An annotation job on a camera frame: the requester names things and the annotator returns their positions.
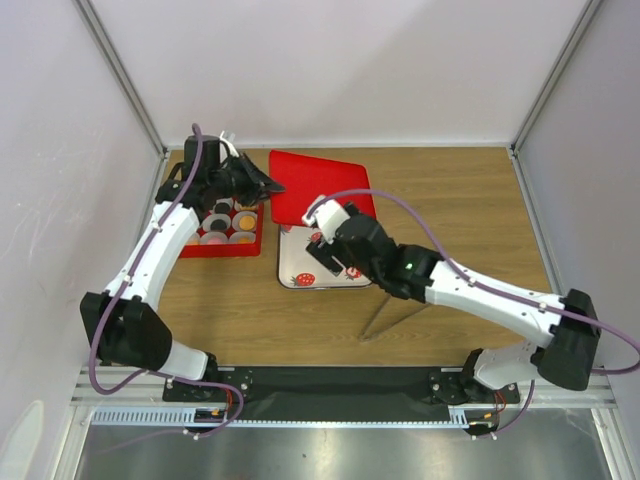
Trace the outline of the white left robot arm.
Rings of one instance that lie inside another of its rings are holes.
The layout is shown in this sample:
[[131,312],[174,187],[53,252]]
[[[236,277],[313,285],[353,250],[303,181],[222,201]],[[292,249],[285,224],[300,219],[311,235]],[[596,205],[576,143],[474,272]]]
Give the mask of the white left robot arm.
[[198,400],[218,393],[216,357],[177,341],[157,313],[159,300],[187,241],[217,201],[253,207],[284,190],[226,138],[193,131],[182,161],[159,187],[149,223],[125,265],[103,291],[81,300],[95,390],[110,392],[97,380],[96,367],[105,361],[183,382]]

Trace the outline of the orange round cookie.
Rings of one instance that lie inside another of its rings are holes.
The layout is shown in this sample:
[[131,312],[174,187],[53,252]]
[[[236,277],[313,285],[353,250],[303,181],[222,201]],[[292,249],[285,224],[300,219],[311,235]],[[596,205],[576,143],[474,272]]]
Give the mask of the orange round cookie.
[[256,217],[253,214],[237,214],[234,220],[239,230],[252,231],[256,226]]

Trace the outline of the red box lid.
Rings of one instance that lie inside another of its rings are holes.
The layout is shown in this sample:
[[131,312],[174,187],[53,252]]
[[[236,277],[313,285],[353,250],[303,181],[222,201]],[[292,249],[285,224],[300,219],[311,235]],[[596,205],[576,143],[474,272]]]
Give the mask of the red box lid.
[[369,189],[364,166],[272,150],[269,176],[285,188],[271,197],[271,220],[275,224],[303,226],[302,217],[320,195],[352,189]]

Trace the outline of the black round cookie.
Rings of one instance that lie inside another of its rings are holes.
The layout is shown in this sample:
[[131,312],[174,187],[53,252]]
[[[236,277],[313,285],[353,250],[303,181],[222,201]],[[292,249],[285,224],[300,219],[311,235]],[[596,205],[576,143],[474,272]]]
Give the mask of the black round cookie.
[[209,225],[210,231],[225,232],[229,228],[228,222],[221,218],[213,219]]
[[232,202],[228,200],[218,200],[214,205],[215,213],[228,214],[232,210]]

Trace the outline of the metal tongs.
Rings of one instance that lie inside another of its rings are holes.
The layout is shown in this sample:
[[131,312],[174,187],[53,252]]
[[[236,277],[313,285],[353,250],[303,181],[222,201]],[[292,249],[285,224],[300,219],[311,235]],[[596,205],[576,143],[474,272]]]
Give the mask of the metal tongs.
[[361,328],[357,336],[358,341],[366,343],[376,340],[429,307],[430,304],[422,303],[409,303],[408,306],[401,306],[399,300],[387,296]]

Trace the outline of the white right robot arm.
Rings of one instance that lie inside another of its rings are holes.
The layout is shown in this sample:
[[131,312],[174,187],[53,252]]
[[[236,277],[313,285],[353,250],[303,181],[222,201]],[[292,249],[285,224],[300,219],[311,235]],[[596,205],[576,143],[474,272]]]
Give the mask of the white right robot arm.
[[542,378],[570,391],[589,384],[600,340],[588,324],[591,297],[527,290],[470,270],[439,251],[396,243],[353,203],[319,196],[302,222],[319,230],[308,253],[332,274],[354,268],[389,296],[444,306],[489,320],[523,337],[500,349],[476,349],[463,366],[462,394],[482,402],[511,383]]

